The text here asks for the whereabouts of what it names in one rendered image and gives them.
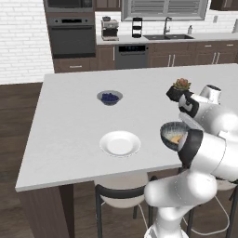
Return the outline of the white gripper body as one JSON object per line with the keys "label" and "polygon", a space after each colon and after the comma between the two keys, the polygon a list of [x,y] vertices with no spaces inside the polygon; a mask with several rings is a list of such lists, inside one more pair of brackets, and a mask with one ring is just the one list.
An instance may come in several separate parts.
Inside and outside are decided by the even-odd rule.
{"label": "white gripper body", "polygon": [[203,130],[204,128],[201,126],[201,114],[197,113],[194,117],[189,116],[185,112],[180,112],[178,117],[191,129],[199,129]]}

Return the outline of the dark blue bowl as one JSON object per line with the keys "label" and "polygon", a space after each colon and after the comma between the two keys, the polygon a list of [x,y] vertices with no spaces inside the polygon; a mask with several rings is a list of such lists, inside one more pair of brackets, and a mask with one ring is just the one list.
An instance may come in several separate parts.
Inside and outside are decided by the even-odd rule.
{"label": "dark blue bowl", "polygon": [[160,135],[162,142],[164,145],[173,150],[177,151],[179,149],[179,144],[172,143],[168,140],[170,135],[182,134],[182,136],[189,130],[190,128],[183,122],[169,122],[165,123],[161,126]]}

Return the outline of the grey bowl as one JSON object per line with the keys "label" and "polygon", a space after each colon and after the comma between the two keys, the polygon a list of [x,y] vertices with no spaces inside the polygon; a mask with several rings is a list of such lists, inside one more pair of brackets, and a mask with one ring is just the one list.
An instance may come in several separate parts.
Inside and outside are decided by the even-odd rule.
{"label": "grey bowl", "polygon": [[112,102],[112,103],[104,102],[104,101],[101,100],[103,93],[113,93],[114,95],[116,95],[116,96],[119,98],[119,100],[121,100],[122,97],[123,97],[123,94],[122,94],[122,93],[120,93],[120,92],[118,92],[118,91],[115,91],[115,90],[104,90],[104,91],[99,92],[98,95],[97,95],[97,99],[100,100],[104,105],[107,105],[107,106],[113,106],[113,105],[115,105],[119,100],[116,101],[116,102]]}

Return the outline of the orange food piece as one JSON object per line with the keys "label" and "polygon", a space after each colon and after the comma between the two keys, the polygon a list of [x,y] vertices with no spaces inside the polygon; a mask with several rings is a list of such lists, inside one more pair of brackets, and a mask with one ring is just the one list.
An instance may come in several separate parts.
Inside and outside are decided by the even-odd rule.
{"label": "orange food piece", "polygon": [[178,144],[181,138],[182,138],[182,134],[170,135],[168,137],[168,140],[172,143]]}

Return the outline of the succulent in black pot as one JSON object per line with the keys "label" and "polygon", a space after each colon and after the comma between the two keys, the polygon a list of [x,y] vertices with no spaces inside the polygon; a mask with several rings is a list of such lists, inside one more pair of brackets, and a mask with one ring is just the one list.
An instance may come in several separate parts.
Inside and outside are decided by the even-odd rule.
{"label": "succulent in black pot", "polygon": [[191,83],[184,78],[179,78],[166,92],[166,95],[175,102],[190,89]]}

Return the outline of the brown base cupboards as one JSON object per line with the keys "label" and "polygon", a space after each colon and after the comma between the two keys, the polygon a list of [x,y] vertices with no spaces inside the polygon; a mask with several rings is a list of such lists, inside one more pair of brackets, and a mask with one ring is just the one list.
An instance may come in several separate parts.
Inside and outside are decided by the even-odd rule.
{"label": "brown base cupboards", "polygon": [[115,69],[114,46],[97,46],[97,64],[100,71]]}
{"label": "brown base cupboards", "polygon": [[149,44],[149,68],[237,62],[238,40]]}

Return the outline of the white plate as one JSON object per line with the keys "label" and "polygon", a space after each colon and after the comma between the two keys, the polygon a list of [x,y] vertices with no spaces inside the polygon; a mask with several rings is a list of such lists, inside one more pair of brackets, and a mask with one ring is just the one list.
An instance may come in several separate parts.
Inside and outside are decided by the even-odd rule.
{"label": "white plate", "polygon": [[131,132],[113,131],[100,139],[99,146],[110,156],[128,157],[139,151],[141,141]]}

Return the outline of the blue berries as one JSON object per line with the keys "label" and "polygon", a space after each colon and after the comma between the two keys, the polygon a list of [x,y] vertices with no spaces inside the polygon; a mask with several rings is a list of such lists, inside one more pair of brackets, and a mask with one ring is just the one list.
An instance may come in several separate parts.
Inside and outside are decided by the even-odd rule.
{"label": "blue berries", "polygon": [[103,93],[101,100],[104,102],[112,103],[118,101],[119,98],[113,93]]}

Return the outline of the dark grey dishwasher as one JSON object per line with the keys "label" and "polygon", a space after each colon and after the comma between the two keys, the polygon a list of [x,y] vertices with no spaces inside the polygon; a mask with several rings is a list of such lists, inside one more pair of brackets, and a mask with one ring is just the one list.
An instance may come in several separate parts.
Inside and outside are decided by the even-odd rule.
{"label": "dark grey dishwasher", "polygon": [[115,47],[115,69],[140,69],[147,67],[148,47],[139,45],[118,45]]}

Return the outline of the dark sink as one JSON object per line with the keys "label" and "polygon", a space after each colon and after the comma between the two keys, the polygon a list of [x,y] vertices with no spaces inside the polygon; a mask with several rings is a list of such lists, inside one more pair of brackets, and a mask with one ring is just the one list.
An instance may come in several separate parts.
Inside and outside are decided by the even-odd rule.
{"label": "dark sink", "polygon": [[187,34],[155,34],[143,35],[148,40],[178,40],[178,39],[194,39]]}

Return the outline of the dark sink tap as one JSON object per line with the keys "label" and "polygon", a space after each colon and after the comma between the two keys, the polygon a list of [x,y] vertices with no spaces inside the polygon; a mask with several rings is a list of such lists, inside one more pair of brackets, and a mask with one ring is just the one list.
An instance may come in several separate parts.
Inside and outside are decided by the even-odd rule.
{"label": "dark sink tap", "polygon": [[171,17],[166,17],[166,18],[165,18],[165,26],[164,26],[164,31],[163,31],[163,34],[164,34],[164,35],[166,35],[167,33],[170,32],[170,28],[169,28],[169,29],[167,28],[167,22],[168,22],[169,20],[171,21],[172,18],[171,18]]}

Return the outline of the window with grey blinds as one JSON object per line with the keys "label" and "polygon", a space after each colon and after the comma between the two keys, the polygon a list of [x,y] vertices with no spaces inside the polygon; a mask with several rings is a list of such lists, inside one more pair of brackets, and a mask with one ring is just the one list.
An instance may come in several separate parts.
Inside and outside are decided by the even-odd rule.
{"label": "window with grey blinds", "polygon": [[121,21],[204,20],[208,0],[122,0]]}

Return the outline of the silver coffee machine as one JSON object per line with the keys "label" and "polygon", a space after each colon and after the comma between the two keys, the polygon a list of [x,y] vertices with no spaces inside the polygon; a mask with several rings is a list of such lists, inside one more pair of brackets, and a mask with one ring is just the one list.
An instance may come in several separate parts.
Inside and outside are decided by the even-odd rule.
{"label": "silver coffee machine", "polygon": [[109,16],[105,16],[101,21],[101,38],[103,41],[118,41],[117,35],[119,22],[112,20]]}

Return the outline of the brown oven cabinet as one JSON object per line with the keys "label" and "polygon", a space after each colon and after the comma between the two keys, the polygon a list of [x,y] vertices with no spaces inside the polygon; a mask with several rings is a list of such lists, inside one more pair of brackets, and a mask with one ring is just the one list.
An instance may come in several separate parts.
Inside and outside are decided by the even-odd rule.
{"label": "brown oven cabinet", "polygon": [[[50,17],[86,17],[92,16],[95,20],[94,7],[92,12],[46,12],[46,25]],[[94,58],[53,59],[56,73],[87,72],[97,68],[96,56]]]}

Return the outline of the black microwave oven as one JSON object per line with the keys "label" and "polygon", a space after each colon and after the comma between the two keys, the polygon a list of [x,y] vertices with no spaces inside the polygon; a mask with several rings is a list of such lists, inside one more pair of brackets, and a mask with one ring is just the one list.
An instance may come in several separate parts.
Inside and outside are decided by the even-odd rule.
{"label": "black microwave oven", "polygon": [[46,12],[92,12],[93,0],[44,0]]}

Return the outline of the brown island base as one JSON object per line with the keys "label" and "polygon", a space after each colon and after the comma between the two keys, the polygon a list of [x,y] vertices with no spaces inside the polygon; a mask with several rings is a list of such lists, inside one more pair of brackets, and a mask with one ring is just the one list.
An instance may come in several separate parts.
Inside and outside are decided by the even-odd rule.
{"label": "brown island base", "polygon": [[19,192],[33,238],[74,238],[73,185]]}

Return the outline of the brown wall cupboard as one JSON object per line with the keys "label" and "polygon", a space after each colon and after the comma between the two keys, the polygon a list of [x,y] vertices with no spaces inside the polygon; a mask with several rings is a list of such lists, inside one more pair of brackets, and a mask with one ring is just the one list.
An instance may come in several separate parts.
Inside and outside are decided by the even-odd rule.
{"label": "brown wall cupboard", "polygon": [[95,0],[96,11],[120,11],[121,0]]}
{"label": "brown wall cupboard", "polygon": [[238,0],[211,0],[210,8],[218,11],[238,11]]}

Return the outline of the black wall oven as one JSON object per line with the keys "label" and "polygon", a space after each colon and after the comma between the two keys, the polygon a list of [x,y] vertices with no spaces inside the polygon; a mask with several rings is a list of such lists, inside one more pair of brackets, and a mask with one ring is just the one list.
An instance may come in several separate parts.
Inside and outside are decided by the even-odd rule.
{"label": "black wall oven", "polygon": [[50,17],[47,20],[54,59],[94,58],[95,21],[86,17]]}

